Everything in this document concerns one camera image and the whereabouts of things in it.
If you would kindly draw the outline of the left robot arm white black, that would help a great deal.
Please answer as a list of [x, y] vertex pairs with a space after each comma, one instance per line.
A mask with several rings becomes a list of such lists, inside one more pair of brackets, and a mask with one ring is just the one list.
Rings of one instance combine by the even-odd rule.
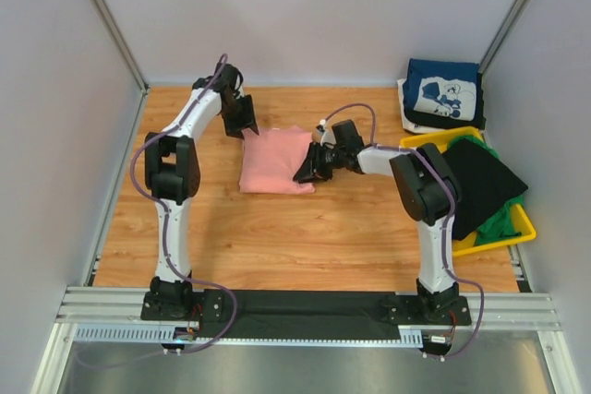
[[228, 137], [259, 134], [253, 99], [243, 83], [242, 73], [223, 55], [212, 75], [193, 83], [172, 123], [149, 133], [142, 146], [144, 183], [159, 223], [159, 258], [149, 295], [163, 298], [162, 310], [173, 321], [188, 319], [194, 310], [187, 244], [191, 201], [201, 181], [197, 142], [217, 116]]

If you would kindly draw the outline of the pink t shirt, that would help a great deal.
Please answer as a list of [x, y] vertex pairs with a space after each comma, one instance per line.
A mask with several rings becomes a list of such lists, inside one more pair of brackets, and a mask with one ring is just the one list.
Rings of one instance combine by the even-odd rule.
[[243, 134], [243, 160], [239, 190], [243, 194], [313, 194], [313, 184], [299, 184], [294, 175], [306, 158], [311, 133], [297, 125], [289, 128], [262, 128]]

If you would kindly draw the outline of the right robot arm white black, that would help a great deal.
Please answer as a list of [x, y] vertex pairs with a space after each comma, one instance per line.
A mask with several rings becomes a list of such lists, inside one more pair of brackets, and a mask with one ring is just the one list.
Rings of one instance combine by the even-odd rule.
[[345, 120], [308, 146], [294, 175], [299, 184], [327, 182], [333, 171], [391, 177], [408, 216], [416, 222], [420, 268], [416, 280], [416, 312], [434, 324], [459, 301], [459, 284], [452, 267], [452, 223], [462, 198], [460, 186], [442, 154], [432, 143], [417, 149], [366, 144], [356, 125]]

